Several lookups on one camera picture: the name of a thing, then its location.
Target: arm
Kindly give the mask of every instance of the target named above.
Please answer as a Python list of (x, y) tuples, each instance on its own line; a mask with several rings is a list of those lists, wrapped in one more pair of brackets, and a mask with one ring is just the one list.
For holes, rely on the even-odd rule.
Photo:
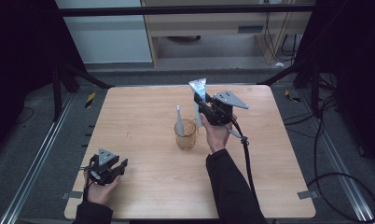
[(74, 224), (107, 224), (112, 221), (113, 211), (109, 207), (90, 202), (77, 206)]
[(256, 195), (252, 194), (245, 178), (225, 149), (231, 124), (222, 127), (212, 126), (203, 114), (201, 121), (207, 131), (207, 142), (213, 153), (207, 157), (206, 167), (221, 222), (267, 223), (260, 211)]

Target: wooden table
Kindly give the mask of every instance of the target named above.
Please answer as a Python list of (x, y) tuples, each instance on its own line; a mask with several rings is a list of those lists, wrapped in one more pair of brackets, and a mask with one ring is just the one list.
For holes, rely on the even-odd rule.
[[(257, 197), (266, 218), (308, 218), (315, 215), (307, 190), (268, 86), (207, 86), (210, 95), (231, 90), (249, 109), (234, 114), (249, 139), (251, 167)], [(186, 86), (119, 87), (108, 91), (82, 166), (102, 147), (129, 159), (114, 190), (113, 218), (217, 218), (205, 158), (210, 153), (205, 129), (200, 128), (194, 148), (181, 150), (175, 143), (176, 105), (183, 119), (194, 119), (193, 93)], [(231, 157), (245, 175), (243, 145), (230, 136)], [(74, 190), (82, 191), (83, 174)], [(81, 199), (70, 198), (65, 216), (74, 219)]]

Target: black sleeve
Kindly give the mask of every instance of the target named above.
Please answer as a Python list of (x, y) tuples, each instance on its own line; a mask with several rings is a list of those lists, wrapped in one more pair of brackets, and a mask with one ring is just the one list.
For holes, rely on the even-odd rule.
[(209, 155), (206, 167), (222, 223), (267, 223), (256, 196), (252, 195), (243, 175), (225, 149)]
[(82, 202), (77, 206), (74, 224), (110, 224), (112, 209), (98, 203)]

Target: metal bracket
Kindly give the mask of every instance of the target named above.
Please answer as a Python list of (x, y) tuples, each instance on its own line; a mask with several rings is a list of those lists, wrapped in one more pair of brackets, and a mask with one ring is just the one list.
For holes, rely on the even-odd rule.
[(318, 198), (319, 197), (319, 194), (315, 191), (301, 191), (301, 192), (298, 192), (298, 196), (301, 200), (303, 199), (307, 199), (307, 198)]
[(62, 194), (62, 199), (69, 199), (69, 198), (82, 198), (83, 192), (82, 191), (71, 191), (71, 192), (64, 192)]
[(234, 105), (242, 109), (248, 109), (249, 105), (244, 103), (240, 98), (238, 98), (231, 90), (222, 91), (220, 93), (214, 94), (216, 100), (222, 102), (225, 105)]
[(106, 151), (103, 148), (98, 149), (98, 161), (99, 161), (100, 166), (106, 164), (107, 162), (111, 161), (115, 157), (116, 157), (115, 153)]

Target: gray floor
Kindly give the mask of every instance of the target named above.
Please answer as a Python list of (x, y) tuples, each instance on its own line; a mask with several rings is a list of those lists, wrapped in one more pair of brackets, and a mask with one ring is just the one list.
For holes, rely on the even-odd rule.
[[(194, 42), (186, 39), (164, 38), (161, 43), (160, 61), (156, 68), (92, 74), (100, 80), (118, 86), (187, 84), (188, 81), (201, 77), (207, 77), (210, 84), (253, 84), (277, 74), (282, 69), (274, 64), (264, 63), (252, 36), (202, 36), (201, 40)], [(285, 48), (290, 46), (291, 43), (288, 41)], [(308, 112), (303, 102), (296, 103), (285, 96), (285, 89), (291, 89), (291, 80), (293, 76), (286, 77), (271, 88), (283, 119)], [(73, 101), (65, 122), (21, 209), (20, 222), (69, 222), (63, 215), (66, 200), (62, 198), (62, 195), (72, 189), (76, 175), (81, 175), (78, 169), (86, 145), (90, 141), (91, 125), (95, 124), (106, 95), (106, 90), (101, 90), (82, 79), (78, 81), (81, 85), (78, 93), (62, 91), (63, 99), (72, 95)], [(96, 92), (96, 97), (92, 106), (84, 108), (88, 95), (93, 91)], [(308, 91), (309, 89), (299, 90), (299, 97), (303, 98)], [(321, 91), (323, 99), (328, 95), (329, 92)], [(31, 92), (26, 97), (25, 106), (33, 110), (29, 108), (23, 110), (18, 122), (27, 120), (22, 124), (17, 124), (1, 146), (0, 217), (5, 213), (18, 191), (49, 131), (53, 116), (52, 104), (50, 85)], [(302, 119), (305, 116), (307, 115), (288, 119), (285, 123)], [(365, 183), (375, 195), (375, 160), (359, 155), (358, 145), (342, 115), (337, 111), (337, 107), (331, 107), (325, 112), (324, 122), (326, 131), (349, 173)], [(297, 125), (287, 125), (286, 128), (303, 176), (309, 182), (314, 177), (313, 136), (316, 133), (314, 120), (309, 119)], [(319, 174), (335, 170), (323, 142), (318, 144), (317, 157)], [(320, 183), (326, 197), (337, 208), (349, 216), (356, 217), (339, 178), (330, 177), (321, 180)], [(310, 190), (315, 190), (315, 186), (310, 187)], [(362, 192), (370, 210), (374, 213), (375, 206), (368, 195), (363, 190)], [(330, 209), (322, 198), (313, 199), (313, 202), (317, 214), (312, 219), (280, 220), (281, 223), (351, 223)]]

